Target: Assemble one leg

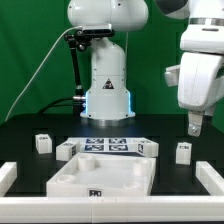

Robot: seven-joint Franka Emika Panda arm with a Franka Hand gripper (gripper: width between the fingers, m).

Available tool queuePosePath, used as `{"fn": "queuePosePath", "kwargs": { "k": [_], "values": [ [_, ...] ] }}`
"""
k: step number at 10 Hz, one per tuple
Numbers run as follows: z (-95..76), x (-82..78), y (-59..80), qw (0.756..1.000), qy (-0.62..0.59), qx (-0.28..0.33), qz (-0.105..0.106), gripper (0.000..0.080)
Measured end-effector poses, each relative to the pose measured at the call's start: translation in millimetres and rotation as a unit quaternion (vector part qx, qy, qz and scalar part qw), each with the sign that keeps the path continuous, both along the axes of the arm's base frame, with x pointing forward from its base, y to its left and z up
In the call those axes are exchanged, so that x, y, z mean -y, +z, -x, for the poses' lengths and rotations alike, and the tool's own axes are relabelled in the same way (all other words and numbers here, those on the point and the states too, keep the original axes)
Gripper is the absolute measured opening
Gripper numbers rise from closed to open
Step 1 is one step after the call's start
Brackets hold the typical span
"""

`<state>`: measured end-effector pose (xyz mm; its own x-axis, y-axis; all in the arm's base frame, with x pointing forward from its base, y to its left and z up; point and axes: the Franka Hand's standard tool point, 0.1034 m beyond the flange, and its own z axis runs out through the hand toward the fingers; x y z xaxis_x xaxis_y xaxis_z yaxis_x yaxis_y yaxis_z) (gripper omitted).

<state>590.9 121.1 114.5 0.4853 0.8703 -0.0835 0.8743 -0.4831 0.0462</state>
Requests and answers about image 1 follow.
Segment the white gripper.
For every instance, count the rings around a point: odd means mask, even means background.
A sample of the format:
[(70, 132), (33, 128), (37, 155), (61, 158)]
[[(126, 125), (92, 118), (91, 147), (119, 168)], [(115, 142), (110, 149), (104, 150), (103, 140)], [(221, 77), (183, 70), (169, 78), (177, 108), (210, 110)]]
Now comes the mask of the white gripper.
[(224, 56), (189, 53), (181, 58), (178, 103), (188, 112), (188, 134), (201, 134), (204, 113), (224, 97)]

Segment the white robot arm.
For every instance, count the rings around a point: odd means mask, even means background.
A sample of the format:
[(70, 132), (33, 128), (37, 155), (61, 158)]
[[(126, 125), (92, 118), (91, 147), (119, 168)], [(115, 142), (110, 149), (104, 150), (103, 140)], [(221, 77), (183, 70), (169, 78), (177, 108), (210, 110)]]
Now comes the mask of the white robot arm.
[[(188, 134), (198, 136), (203, 118), (224, 98), (224, 0), (154, 1), (164, 15), (188, 20), (181, 62), (168, 67), (165, 78), (178, 87), (178, 104), (188, 111)], [(76, 29), (77, 49), (92, 49), (92, 82), (81, 116), (100, 126), (133, 117), (125, 53), (109, 37), (144, 27), (149, 16), (145, 0), (70, 0), (67, 15)]]

